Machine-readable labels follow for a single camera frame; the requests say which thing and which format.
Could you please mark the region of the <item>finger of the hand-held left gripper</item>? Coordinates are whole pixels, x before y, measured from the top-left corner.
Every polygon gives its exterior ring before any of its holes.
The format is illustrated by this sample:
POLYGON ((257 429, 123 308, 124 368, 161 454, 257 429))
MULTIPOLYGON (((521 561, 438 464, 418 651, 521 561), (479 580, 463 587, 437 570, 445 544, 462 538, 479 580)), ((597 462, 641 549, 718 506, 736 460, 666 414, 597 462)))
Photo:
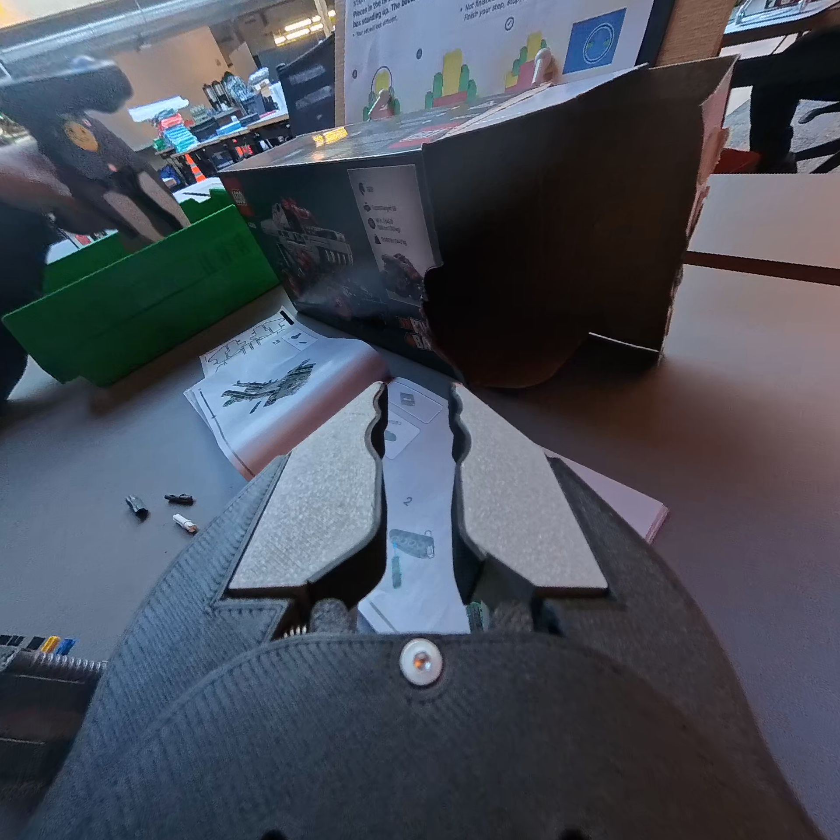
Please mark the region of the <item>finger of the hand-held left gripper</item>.
POLYGON ((139 186, 128 193, 103 186, 91 189, 91 204, 116 228, 126 246, 140 249, 162 241, 162 212, 154 199, 139 186))
POLYGON ((132 227, 138 232, 175 232, 192 222, 147 161, 131 163, 132 227))

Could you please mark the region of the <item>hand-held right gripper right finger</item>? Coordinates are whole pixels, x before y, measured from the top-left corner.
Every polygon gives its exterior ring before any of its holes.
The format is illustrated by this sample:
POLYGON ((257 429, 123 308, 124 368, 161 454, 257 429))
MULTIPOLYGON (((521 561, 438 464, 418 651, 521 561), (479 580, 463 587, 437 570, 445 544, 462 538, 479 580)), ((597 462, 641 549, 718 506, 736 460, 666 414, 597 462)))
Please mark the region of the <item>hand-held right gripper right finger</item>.
POLYGON ((541 447, 462 384, 449 397, 453 565, 464 602, 600 597, 608 583, 541 447))

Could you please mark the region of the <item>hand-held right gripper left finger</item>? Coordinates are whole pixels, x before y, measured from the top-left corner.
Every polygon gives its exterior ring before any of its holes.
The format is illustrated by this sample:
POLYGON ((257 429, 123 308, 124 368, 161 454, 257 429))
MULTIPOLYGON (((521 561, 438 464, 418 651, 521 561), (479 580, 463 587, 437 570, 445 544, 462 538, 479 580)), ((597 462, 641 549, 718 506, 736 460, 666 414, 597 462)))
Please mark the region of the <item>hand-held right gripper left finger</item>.
POLYGON ((295 447, 272 480, 227 593, 362 601, 385 572, 387 388, 370 385, 295 447))

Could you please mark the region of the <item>green plastic bin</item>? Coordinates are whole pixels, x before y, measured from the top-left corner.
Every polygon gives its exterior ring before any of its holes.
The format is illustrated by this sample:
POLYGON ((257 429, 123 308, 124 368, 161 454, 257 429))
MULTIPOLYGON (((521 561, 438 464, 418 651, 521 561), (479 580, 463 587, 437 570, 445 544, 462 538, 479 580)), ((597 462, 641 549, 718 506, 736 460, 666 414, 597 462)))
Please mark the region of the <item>green plastic bin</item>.
POLYGON ((279 285, 230 195, 197 185, 189 227, 132 254, 116 234, 45 268, 43 293, 3 326, 61 383, 108 386, 279 285))

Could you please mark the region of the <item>person's left forearm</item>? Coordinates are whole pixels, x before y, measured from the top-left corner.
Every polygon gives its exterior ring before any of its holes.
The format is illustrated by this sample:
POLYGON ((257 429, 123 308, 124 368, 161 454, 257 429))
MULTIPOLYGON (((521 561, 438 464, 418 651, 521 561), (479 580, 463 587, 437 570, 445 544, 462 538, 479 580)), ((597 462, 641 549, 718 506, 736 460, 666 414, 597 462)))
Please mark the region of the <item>person's left forearm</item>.
MULTIPOLYGON (((1 316, 40 298, 46 258, 55 241, 47 217, 1 203, 1 316)), ((1 326, 1 401, 4 403, 25 372, 28 354, 1 326)))

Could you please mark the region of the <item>lego instruction booklet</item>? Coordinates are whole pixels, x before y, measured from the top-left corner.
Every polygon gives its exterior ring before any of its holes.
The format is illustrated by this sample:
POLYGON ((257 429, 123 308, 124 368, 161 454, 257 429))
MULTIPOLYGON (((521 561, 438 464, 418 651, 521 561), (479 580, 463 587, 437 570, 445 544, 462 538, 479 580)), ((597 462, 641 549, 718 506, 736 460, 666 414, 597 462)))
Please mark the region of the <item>lego instruction booklet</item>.
MULTIPOLYGON (((389 374, 369 344, 312 332, 287 308, 205 353, 201 364, 204 378, 185 397, 247 479, 389 374)), ((401 377, 387 395, 387 562, 360 614, 377 633, 468 633, 445 493, 455 473, 447 398, 401 377)))

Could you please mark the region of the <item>black lego box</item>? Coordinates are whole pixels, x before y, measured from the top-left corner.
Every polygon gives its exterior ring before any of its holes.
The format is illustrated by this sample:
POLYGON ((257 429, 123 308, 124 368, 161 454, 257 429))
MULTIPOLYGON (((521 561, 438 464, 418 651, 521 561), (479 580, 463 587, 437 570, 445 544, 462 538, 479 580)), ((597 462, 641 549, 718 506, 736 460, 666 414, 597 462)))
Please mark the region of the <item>black lego box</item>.
POLYGON ((220 179, 297 312, 356 339, 507 389, 591 339, 654 364, 734 63, 358 122, 220 179))

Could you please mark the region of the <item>partly built lego model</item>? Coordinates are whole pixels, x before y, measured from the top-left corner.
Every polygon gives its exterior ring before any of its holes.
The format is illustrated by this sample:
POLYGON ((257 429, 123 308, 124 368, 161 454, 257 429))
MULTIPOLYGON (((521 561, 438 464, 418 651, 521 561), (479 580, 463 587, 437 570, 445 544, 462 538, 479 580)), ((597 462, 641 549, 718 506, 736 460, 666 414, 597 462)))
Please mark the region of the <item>partly built lego model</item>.
POLYGON ((1 636, 2 798, 45 789, 65 761, 107 660, 77 658, 47 637, 1 636))

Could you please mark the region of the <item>person's left hand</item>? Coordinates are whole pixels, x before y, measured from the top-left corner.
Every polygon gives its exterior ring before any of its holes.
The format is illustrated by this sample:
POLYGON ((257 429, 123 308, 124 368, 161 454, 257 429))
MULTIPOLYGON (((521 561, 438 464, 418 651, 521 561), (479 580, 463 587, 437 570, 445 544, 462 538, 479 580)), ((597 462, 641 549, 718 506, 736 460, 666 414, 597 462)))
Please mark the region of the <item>person's left hand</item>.
POLYGON ((118 224, 76 199, 39 152, 20 145, 1 149, 1 202, 55 223, 74 235, 94 235, 118 229, 118 224))

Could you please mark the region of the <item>stack of colourful packets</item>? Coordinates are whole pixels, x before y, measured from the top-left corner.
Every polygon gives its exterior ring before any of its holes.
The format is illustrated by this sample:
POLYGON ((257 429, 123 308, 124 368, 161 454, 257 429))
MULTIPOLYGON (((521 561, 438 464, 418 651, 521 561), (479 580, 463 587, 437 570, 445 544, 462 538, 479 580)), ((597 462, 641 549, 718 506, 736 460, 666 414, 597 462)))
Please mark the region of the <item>stack of colourful packets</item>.
POLYGON ((171 108, 164 109, 152 118, 158 131, 158 139, 153 142, 156 151, 174 150, 176 153, 187 152, 199 144, 197 137, 186 127, 183 116, 171 108))

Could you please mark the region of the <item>instruction poster board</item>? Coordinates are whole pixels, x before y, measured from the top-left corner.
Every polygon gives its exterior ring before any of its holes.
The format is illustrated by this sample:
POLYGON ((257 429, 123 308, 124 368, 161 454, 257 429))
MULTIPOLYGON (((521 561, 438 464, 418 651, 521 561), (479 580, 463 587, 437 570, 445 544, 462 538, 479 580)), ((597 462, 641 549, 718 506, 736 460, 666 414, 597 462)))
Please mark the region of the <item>instruction poster board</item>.
POLYGON ((730 2, 336 2, 337 123, 369 118, 381 91, 418 112, 530 88, 548 49, 560 83, 714 57, 730 2))

